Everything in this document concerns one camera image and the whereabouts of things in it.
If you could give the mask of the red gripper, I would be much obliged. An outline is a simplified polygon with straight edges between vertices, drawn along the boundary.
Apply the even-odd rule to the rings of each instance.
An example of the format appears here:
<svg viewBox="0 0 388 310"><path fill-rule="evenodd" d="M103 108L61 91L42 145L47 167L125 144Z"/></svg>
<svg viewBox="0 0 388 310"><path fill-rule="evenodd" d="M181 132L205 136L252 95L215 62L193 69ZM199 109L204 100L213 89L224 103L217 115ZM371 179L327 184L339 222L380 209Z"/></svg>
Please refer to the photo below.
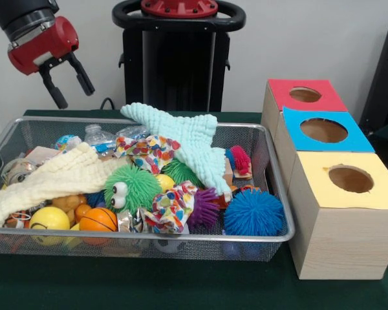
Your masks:
<svg viewBox="0 0 388 310"><path fill-rule="evenodd" d="M94 94L94 86L90 81L82 63L73 52L79 47L78 35L70 21L62 16L55 18L49 27L39 26L16 41L17 46L8 49L8 58L18 71L30 75L39 71L43 84L59 109L66 109L68 103L56 87L50 75L49 67L40 67L51 58L59 59L67 54L67 61L76 72L84 93Z"/></svg>

